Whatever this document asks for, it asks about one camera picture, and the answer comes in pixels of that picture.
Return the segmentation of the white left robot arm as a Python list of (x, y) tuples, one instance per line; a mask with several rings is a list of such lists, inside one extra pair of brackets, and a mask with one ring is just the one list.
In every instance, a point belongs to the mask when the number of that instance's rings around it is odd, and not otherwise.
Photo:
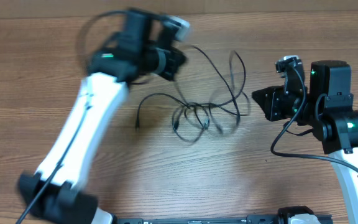
[(143, 75), (172, 81), (186, 57), (174, 46), (190, 31), (189, 22), (141, 9), (122, 11), (121, 31), (91, 55), (86, 36), (94, 16), (78, 33), (76, 54), (83, 71), (75, 104), (55, 144), (33, 175), (22, 174), (18, 190), (33, 215), (52, 223), (116, 223), (95, 196), (86, 194), (91, 164), (111, 118)]

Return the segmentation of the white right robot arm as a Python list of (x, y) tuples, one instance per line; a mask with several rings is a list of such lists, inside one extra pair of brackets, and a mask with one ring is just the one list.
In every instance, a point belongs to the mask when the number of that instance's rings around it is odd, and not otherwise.
[(358, 110), (353, 109), (351, 66), (341, 60), (311, 63), (310, 85), (305, 86), (303, 62), (296, 56), (276, 62), (285, 82), (254, 91), (252, 98), (269, 121), (287, 120), (276, 137), (292, 123), (311, 126), (324, 155), (302, 154), (302, 159), (329, 161), (341, 186), (347, 217), (358, 223)]

